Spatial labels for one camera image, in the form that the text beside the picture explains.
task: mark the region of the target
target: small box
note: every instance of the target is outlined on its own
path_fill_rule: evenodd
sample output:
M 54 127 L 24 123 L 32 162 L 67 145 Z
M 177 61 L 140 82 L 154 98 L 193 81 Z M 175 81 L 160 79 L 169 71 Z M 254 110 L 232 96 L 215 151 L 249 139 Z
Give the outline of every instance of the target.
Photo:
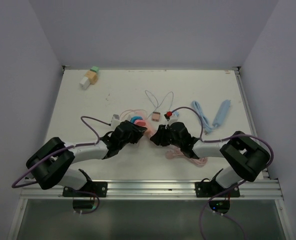
M 89 70 L 86 72 L 86 74 L 84 76 L 89 79 L 91 84 L 95 84 L 98 80 L 97 73 L 94 71 Z
M 89 78 L 84 76 L 81 81 L 80 81 L 80 86 L 83 90 L 86 90 L 88 88 L 88 86 L 90 85 L 90 81 Z
M 151 120 L 155 122 L 159 122 L 160 119 L 160 112 L 154 111 L 151 116 Z
M 93 66 L 92 68 L 90 68 L 90 71 L 98 73 L 99 72 L 99 67 Z

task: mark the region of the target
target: orange block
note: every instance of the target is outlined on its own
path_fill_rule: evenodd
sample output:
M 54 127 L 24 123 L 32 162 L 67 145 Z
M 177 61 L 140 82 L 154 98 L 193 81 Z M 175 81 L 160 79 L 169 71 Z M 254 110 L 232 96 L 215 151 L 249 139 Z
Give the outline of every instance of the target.
M 84 75 L 85 77 L 87 77 L 90 81 L 91 84 L 95 84 L 98 80 L 98 76 L 97 73 L 94 71 L 87 71 L 86 74 Z

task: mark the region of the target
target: metal frame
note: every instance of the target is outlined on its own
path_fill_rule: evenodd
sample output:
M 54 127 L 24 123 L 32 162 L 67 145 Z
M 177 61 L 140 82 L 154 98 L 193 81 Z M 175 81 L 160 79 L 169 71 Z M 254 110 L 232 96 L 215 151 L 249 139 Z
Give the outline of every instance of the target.
M 108 182 L 108 200 L 206 200 L 196 197 L 195 182 L 200 180 L 105 180 Z M 246 182 L 240 187 L 240 197 L 235 200 L 282 200 L 277 180 Z M 63 187 L 42 190 L 38 185 L 22 189 L 22 199 L 72 199 L 63 197 Z
M 283 229 L 283 233 L 287 240 L 294 240 L 295 235 L 292 230 L 292 226 L 290 224 L 286 209 L 285 209 L 285 203 L 284 200 L 275 200 L 280 223 Z
M 12 224 L 8 233 L 7 240 L 17 239 L 20 226 L 22 224 L 28 199 L 19 199 L 16 212 L 14 213 Z
M 246 111 L 246 116 L 251 133 L 257 136 L 252 114 L 245 95 L 241 76 L 238 68 L 233 68 L 242 102 Z M 235 201 L 243 200 L 275 200 L 278 216 L 287 240 L 293 240 L 294 234 L 286 214 L 283 194 L 278 180 L 270 180 L 268 171 L 263 171 L 264 180 L 246 182 L 241 185 L 240 197 Z M 197 198 L 195 192 L 195 182 L 197 180 L 94 180 L 108 182 L 107 200 L 206 200 L 207 198 Z M 63 187 L 55 186 L 48 190 L 42 190 L 38 185 L 26 186 L 21 190 L 19 203 L 9 231 L 8 240 L 17 239 L 19 229 L 26 210 L 29 199 L 52 199 L 71 200 L 71 197 L 63 197 Z

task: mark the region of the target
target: pink cable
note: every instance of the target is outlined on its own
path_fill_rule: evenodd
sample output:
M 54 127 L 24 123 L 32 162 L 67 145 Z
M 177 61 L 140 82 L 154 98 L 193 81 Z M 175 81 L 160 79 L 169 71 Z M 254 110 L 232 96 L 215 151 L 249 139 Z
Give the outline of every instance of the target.
M 190 163 L 196 165 L 197 167 L 202 168 L 203 166 L 206 165 L 207 161 L 208 161 L 208 157 L 202 157 L 199 159 L 194 159 L 194 158 L 188 158 L 186 157 L 179 149 L 179 147 L 175 147 L 171 150 L 168 150 L 165 154 L 167 159 L 173 159 L 175 157 L 183 157 L 185 158 L 187 161 L 189 161 Z

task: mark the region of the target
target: white block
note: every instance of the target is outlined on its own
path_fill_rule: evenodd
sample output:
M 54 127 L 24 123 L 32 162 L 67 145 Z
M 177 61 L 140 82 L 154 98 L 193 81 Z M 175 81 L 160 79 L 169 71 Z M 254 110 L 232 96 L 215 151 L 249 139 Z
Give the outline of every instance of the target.
M 86 90 L 90 85 L 90 80 L 88 79 L 88 77 L 84 76 L 79 84 L 83 90 Z
M 116 127 L 121 123 L 122 121 L 120 121 L 119 119 L 117 119 L 116 117 L 112 117 L 111 119 L 111 128 L 112 130 L 115 130 Z

